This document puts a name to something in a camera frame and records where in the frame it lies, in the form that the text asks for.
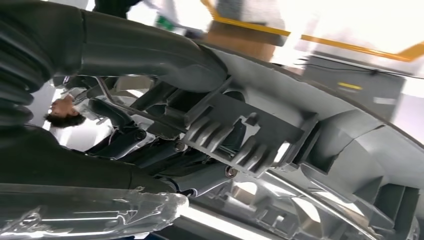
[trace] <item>yellow railing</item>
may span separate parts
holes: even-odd
[[[278,34],[278,35],[282,35],[282,36],[290,35],[290,32],[286,31],[286,30],[281,30],[281,29],[273,28],[273,27],[269,27],[269,26],[263,26],[263,25],[258,25],[258,24],[243,22],[243,21],[237,21],[237,20],[234,20],[234,19],[222,17],[217,13],[217,11],[212,6],[212,4],[209,2],[209,0],[200,0],[200,1],[203,3],[203,5],[205,5],[207,7],[209,12],[212,14],[213,20],[216,21],[216,22],[223,23],[223,24],[230,24],[230,25],[234,25],[234,26],[239,26],[239,27],[243,27],[243,28],[247,28],[247,29],[253,29],[253,30],[257,30],[257,31],[271,33],[271,34]],[[305,41],[324,44],[324,45],[328,45],[328,46],[332,46],[332,47],[336,47],[336,48],[347,49],[347,50],[351,50],[351,51],[355,51],[355,52],[359,52],[359,53],[369,54],[369,55],[387,58],[387,59],[393,59],[393,60],[402,61],[402,62],[412,62],[412,61],[416,60],[417,58],[424,55],[424,41],[420,42],[418,44],[415,44],[415,45],[413,45],[413,46],[411,46],[411,47],[409,47],[409,48],[407,48],[407,49],[405,49],[405,50],[403,50],[399,53],[389,53],[389,52],[369,49],[369,48],[366,48],[366,47],[363,47],[363,46],[357,46],[357,45],[353,45],[353,44],[348,44],[348,43],[339,42],[339,41],[333,41],[333,40],[309,36],[309,35],[302,35],[301,39],[305,40]]]

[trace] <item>yellow label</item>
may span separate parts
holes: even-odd
[[[346,88],[351,88],[351,89],[356,89],[356,90],[362,90],[362,87],[361,86],[357,86],[357,85],[352,85],[352,84],[348,84],[348,83],[344,83],[344,82],[338,82],[337,84],[339,86],[346,87]]]

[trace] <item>wiring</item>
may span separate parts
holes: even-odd
[[[376,75],[376,74],[387,74],[387,75],[391,75],[391,76],[395,76],[395,77],[408,77],[408,78],[413,78],[413,79],[423,79],[424,77],[418,77],[418,76],[412,76],[412,75],[408,75],[408,74],[403,74],[403,73],[398,73],[398,72],[391,72],[391,71],[381,71],[378,69],[349,69],[349,68],[336,68],[336,67],[328,67],[328,66],[322,66],[322,65],[318,65],[318,64],[313,64],[313,63],[294,63],[294,65],[297,66],[313,66],[313,67],[317,67],[317,68],[322,68],[322,69],[329,69],[329,70],[335,70],[335,71],[347,71],[347,72],[360,72],[360,73],[368,73],[370,75]]]
[[[107,144],[107,145],[110,145],[111,144],[111,142],[112,142],[112,137],[115,135],[115,133],[117,132],[117,129],[118,128],[115,128],[114,130],[113,130],[113,132],[112,132],[112,134],[109,136],[109,143]]]

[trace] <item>dark hair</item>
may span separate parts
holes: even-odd
[[[76,116],[67,115],[66,117],[47,114],[44,118],[51,123],[52,127],[60,129],[81,125],[86,120],[80,113]]]

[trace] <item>bolt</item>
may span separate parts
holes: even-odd
[[[173,146],[173,150],[177,153],[184,151],[185,148],[186,145],[182,141],[176,141],[175,145]]]
[[[146,138],[146,132],[141,130],[139,132],[136,133],[135,137],[137,138],[137,140],[144,140]]]
[[[227,177],[227,178],[229,178],[229,179],[232,179],[232,178],[234,178],[236,175],[237,175],[237,173],[238,173],[239,171],[237,171],[236,169],[234,169],[234,168],[232,168],[232,167],[230,167],[230,166],[227,166],[226,168],[225,168],[225,176]]]

